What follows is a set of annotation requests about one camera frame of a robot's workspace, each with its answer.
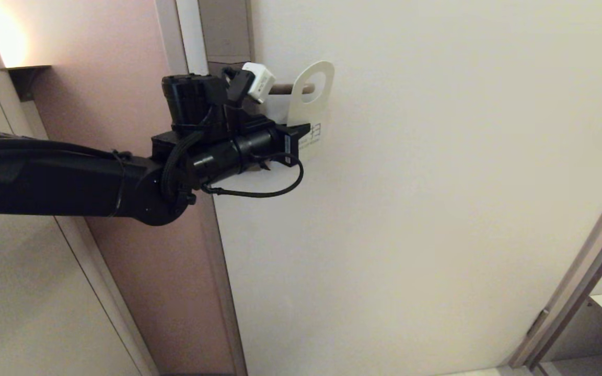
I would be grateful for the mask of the white plastic door hanger sign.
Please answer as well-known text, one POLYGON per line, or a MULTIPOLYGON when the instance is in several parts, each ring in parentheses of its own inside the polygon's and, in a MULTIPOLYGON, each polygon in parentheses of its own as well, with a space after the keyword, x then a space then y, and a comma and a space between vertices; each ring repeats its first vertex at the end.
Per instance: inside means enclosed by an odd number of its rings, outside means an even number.
POLYGON ((327 113, 334 76, 334 64, 329 61, 319 61, 299 74, 292 86, 291 101, 287 112, 287 126, 310 124, 309 132, 301 137, 298 143, 298 157, 302 161, 311 159, 319 150, 322 123, 327 113), (306 102, 303 99, 303 89, 315 75, 324 77, 324 86, 320 90, 316 89, 315 92, 318 95, 311 101, 306 102))

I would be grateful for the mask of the brown metal door lock plate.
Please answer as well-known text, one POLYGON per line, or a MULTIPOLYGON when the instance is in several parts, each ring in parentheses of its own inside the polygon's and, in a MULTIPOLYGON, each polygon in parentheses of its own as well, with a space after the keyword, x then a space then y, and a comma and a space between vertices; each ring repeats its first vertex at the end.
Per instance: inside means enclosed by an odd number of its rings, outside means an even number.
POLYGON ((250 0, 198 0, 209 73, 253 61, 250 0))

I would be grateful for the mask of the white room door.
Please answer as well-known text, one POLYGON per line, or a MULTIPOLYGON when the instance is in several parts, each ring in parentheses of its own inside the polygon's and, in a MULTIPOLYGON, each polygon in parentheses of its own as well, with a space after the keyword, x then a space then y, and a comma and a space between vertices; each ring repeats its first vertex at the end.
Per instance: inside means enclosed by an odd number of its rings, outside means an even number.
POLYGON ((214 199, 249 376, 508 361, 602 212, 602 0, 251 0, 336 69, 304 180, 214 199))

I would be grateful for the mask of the grey metal hinge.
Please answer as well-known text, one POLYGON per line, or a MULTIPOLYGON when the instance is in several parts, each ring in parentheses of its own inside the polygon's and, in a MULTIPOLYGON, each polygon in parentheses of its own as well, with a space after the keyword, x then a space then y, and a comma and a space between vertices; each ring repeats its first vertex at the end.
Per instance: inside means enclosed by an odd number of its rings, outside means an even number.
POLYGON ((541 326, 541 324, 545 321, 548 315, 549 309, 540 310, 528 331, 526 331, 526 337, 531 337, 538 330, 539 326, 541 326))

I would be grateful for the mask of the grey wardrobe bottom board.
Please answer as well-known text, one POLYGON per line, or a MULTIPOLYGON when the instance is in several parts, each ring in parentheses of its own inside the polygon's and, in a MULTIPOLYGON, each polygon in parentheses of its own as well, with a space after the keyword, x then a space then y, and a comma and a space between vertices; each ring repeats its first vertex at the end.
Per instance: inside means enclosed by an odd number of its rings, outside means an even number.
POLYGON ((542 362, 543 376, 602 376, 602 355, 542 362))

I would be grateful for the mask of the dark wall light bracket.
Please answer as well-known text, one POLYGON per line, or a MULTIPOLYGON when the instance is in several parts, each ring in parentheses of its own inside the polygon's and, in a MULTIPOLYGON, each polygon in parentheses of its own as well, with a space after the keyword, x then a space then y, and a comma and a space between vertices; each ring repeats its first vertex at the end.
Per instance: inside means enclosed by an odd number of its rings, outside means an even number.
POLYGON ((1 71, 7 72, 20 102, 27 102, 33 100, 32 88, 36 78, 51 67, 50 65, 3 67, 1 71))

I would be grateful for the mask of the grey wardrobe frame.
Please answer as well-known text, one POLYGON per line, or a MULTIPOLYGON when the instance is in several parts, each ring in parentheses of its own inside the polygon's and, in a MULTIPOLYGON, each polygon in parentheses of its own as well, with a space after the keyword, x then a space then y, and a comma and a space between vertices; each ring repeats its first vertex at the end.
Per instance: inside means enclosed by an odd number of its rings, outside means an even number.
POLYGON ((543 309, 549 315, 523 339, 507 365, 532 370, 549 352, 602 278, 602 213, 543 309))

